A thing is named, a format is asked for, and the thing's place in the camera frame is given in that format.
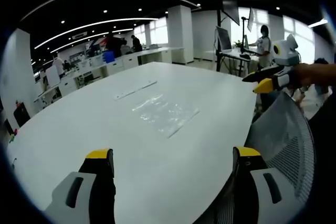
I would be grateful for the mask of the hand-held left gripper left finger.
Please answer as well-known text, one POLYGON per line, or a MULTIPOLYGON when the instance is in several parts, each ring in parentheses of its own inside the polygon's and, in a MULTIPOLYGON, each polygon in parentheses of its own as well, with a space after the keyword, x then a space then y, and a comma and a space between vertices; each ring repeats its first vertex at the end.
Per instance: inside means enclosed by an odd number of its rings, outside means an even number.
POLYGON ((115 223, 113 149, 89 153, 52 192, 45 214, 53 223, 115 223))

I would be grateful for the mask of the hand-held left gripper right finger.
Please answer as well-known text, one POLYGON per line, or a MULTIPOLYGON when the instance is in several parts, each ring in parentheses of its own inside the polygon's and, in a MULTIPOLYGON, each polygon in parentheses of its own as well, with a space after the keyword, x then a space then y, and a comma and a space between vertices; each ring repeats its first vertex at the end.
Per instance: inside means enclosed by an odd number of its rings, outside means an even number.
POLYGON ((234 223, 292 223, 302 210, 295 188, 249 147, 233 148, 234 223))

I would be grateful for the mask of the person's right hand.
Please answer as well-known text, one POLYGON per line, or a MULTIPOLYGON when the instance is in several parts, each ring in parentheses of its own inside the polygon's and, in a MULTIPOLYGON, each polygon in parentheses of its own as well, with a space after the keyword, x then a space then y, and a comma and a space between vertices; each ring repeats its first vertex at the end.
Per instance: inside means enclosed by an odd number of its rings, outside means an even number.
POLYGON ((319 64, 305 64, 301 63, 296 65, 293 68, 295 83, 298 87, 309 86, 311 84, 316 84, 318 82, 318 78, 316 77, 316 73, 319 70, 319 64))

